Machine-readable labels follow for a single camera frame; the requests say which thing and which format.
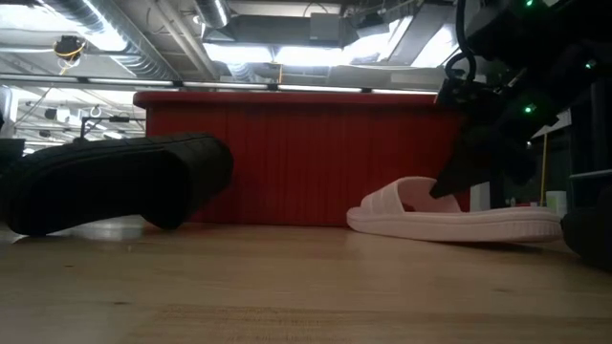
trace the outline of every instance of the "red panel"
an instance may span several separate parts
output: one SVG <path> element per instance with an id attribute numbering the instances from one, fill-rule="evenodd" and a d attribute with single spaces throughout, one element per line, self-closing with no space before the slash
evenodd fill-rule
<path id="1" fill-rule="evenodd" d="M 208 132 L 234 156 L 231 186 L 199 222 L 345 226 L 346 211 L 405 176 L 435 178 L 462 119 L 433 97 L 140 93 L 147 135 Z M 469 193 L 458 195 L 467 210 Z"/>

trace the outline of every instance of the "black equipment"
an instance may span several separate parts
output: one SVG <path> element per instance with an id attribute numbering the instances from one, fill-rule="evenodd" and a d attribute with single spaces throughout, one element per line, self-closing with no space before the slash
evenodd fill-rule
<path id="1" fill-rule="evenodd" d="M 606 1 L 487 1 L 465 31 L 465 3 L 458 0 L 461 53 L 447 65 L 437 103 L 468 116 L 455 151 L 431 196 L 439 198 L 505 174 L 525 183 L 536 172 L 527 141 L 587 90 L 608 75 L 612 38 Z M 474 81 L 475 56 L 507 66 L 501 82 Z M 467 59 L 467 77 L 453 66 Z"/>

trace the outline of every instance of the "wooden table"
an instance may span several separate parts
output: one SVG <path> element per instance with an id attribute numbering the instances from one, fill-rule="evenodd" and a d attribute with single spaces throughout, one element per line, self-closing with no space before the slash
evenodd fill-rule
<path id="1" fill-rule="evenodd" d="M 0 246 L 0 341 L 612 343 L 612 278 L 548 249 L 333 228 L 23 238 Z"/>

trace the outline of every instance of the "ceiling light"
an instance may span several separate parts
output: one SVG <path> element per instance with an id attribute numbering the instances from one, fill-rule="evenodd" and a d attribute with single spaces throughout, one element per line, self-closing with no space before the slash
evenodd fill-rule
<path id="1" fill-rule="evenodd" d="M 116 132 L 104 132 L 104 136 L 111 139 L 120 140 L 123 139 L 123 135 Z"/>
<path id="2" fill-rule="evenodd" d="M 414 62 L 412 62 L 412 67 L 434 68 L 443 64 L 458 47 L 453 28 L 452 24 L 445 24 L 434 34 Z"/>
<path id="3" fill-rule="evenodd" d="M 37 145 L 37 146 L 56 146 L 56 145 L 64 145 L 66 142 L 60 141 L 26 141 L 28 145 Z"/>
<path id="4" fill-rule="evenodd" d="M 405 32 L 408 30 L 412 18 L 413 16 L 410 15 L 389 24 L 389 30 L 391 30 L 392 34 L 386 47 L 384 47 L 379 54 L 379 61 L 387 60 L 391 54 L 393 54 L 395 48 L 397 48 Z"/>
<path id="5" fill-rule="evenodd" d="M 224 63 L 270 63 L 270 49 L 261 46 L 234 46 L 205 43 L 204 48 L 213 61 Z"/>
<path id="6" fill-rule="evenodd" d="M 268 85 L 250 83 L 229 83 L 229 82 L 194 82 L 185 81 L 185 87 L 219 88 L 219 89 L 239 89 L 239 90 L 267 90 Z"/>
<path id="7" fill-rule="evenodd" d="M 357 87 L 327 87 L 327 86 L 303 86 L 303 85 L 278 85 L 280 91 L 311 91 L 311 92 L 344 92 L 359 93 L 361 88 Z"/>
<path id="8" fill-rule="evenodd" d="M 0 79 L 19 80 L 19 81 L 78 82 L 78 79 L 73 76 L 56 76 L 56 75 L 0 74 Z"/>
<path id="9" fill-rule="evenodd" d="M 139 80 L 139 79 L 114 79 L 114 78 L 101 78 L 91 77 L 89 79 L 91 83 L 101 84 L 118 84 L 118 85 L 139 85 L 139 86 L 172 86 L 172 81 L 164 80 Z"/>
<path id="10" fill-rule="evenodd" d="M 341 60 L 340 48 L 283 47 L 274 61 L 287 66 L 330 67 L 338 66 Z"/>
<path id="11" fill-rule="evenodd" d="M 436 91 L 384 90 L 384 89 L 374 89 L 372 90 L 372 93 L 381 94 L 381 95 L 432 95 L 432 96 L 435 96 L 438 94 Z"/>

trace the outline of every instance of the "shoe sole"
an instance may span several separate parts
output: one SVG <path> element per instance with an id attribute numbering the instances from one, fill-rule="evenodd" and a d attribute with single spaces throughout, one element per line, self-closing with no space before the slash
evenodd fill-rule
<path id="1" fill-rule="evenodd" d="M 523 211 L 510 216 L 414 214 L 412 219 L 409 215 L 359 216 L 351 209 L 347 223 L 362 233 L 432 242 L 543 243 L 562 236 L 559 218 L 547 212 Z"/>
<path id="2" fill-rule="evenodd" d="M 31 236 L 125 215 L 172 229 L 223 190 L 232 169 L 227 146 L 206 134 L 66 144 L 5 171 L 0 215 Z"/>

